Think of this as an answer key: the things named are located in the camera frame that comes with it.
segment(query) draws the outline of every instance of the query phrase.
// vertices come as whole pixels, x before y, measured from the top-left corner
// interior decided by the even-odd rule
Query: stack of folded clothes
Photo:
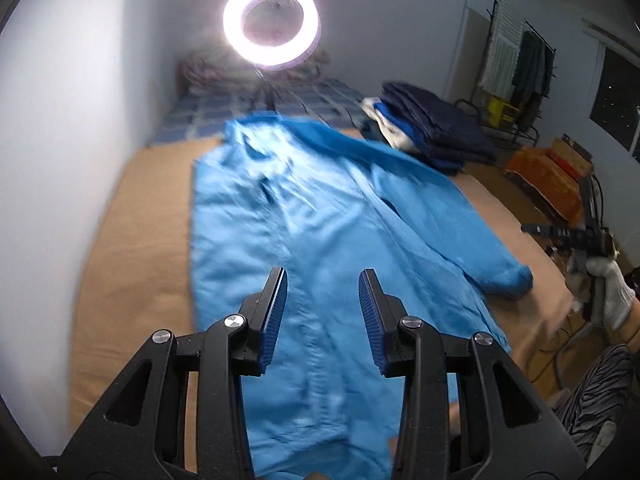
[[[362,109],[386,142],[446,173],[469,162],[493,164],[495,147],[478,123],[435,94],[407,83],[384,83],[380,98],[366,98]]]

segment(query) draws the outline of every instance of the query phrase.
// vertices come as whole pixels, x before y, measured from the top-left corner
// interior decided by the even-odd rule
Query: orange cloth
[[[580,187],[572,177],[539,148],[521,148],[507,171],[519,174],[531,184],[558,214],[575,227],[582,218]]]

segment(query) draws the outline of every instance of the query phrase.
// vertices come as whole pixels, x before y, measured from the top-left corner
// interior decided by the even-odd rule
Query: beige bedsheet
[[[80,424],[105,388],[157,329],[192,332],[188,285],[191,165],[218,140],[145,148],[129,163],[82,280],[71,356],[70,421]],[[536,342],[570,309],[564,280],[515,217],[477,180],[453,179],[493,231],[534,275],[519,301],[490,298],[524,366]]]

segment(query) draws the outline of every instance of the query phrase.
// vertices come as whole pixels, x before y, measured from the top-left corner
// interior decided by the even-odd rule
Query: black metal rack
[[[527,128],[526,130],[522,130],[520,129],[519,126],[517,126],[516,124],[513,125],[513,127],[511,128],[501,128],[498,126],[493,126],[492,124],[489,124],[488,122],[486,122],[485,120],[482,119],[482,113],[481,113],[481,107],[479,107],[477,104],[474,103],[474,100],[476,98],[476,94],[478,92],[478,84],[480,81],[480,75],[482,73],[482,71],[484,70],[484,66],[486,64],[486,59],[487,59],[487,54],[489,51],[489,44],[490,44],[490,40],[491,40],[491,33],[492,30],[494,28],[494,19],[495,19],[495,11],[496,11],[496,7],[498,4],[499,0],[494,0],[494,5],[492,7],[492,10],[488,10],[487,12],[489,13],[489,16],[491,17],[491,23],[489,26],[489,34],[487,35],[486,41],[484,43],[484,52],[482,53],[482,65],[480,70],[478,71],[478,74],[476,75],[476,81],[474,84],[474,89],[471,92],[471,96],[469,97],[469,99],[458,99],[455,102],[455,106],[458,108],[461,108],[460,105],[466,105],[467,107],[471,108],[473,110],[473,113],[470,113],[470,110],[466,110],[467,113],[470,113],[471,115],[473,115],[474,117],[476,117],[476,119],[478,120],[478,123],[486,129],[489,130],[493,130],[495,132],[501,132],[504,134],[507,134],[508,136],[512,136],[511,137],[511,142],[509,144],[509,140],[505,139],[505,137],[499,137],[499,136],[492,136],[491,134],[487,134],[487,136],[493,140],[501,140],[501,141],[506,141],[508,144],[505,145],[504,147],[507,149],[518,149],[520,147],[520,145],[518,144],[518,139],[522,138],[525,140],[530,140],[530,142],[533,143],[533,146],[537,146],[538,145],[538,141],[540,140],[540,133],[538,132],[538,130],[536,128],[534,128],[533,126],[530,126],[529,128]],[[549,49],[551,49],[554,53],[554,56],[556,54],[556,50],[551,47],[551,45],[549,45],[549,43],[545,40],[545,38],[542,37],[542,35],[536,30],[536,28],[531,25],[531,23],[529,23],[529,21],[524,20],[524,23],[527,25],[527,27],[529,27],[530,31],[533,32],[537,37],[540,38],[540,40],[543,41],[543,43],[545,44],[546,47],[548,47]]]

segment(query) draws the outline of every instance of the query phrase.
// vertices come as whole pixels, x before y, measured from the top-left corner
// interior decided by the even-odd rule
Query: blue shirt
[[[530,270],[447,177],[388,146],[268,112],[227,122],[225,139],[194,167],[196,328],[236,312],[272,266],[289,275],[273,362],[242,378],[255,473],[386,479],[403,380],[373,364],[359,273],[441,332],[508,348],[482,293],[520,296]]]

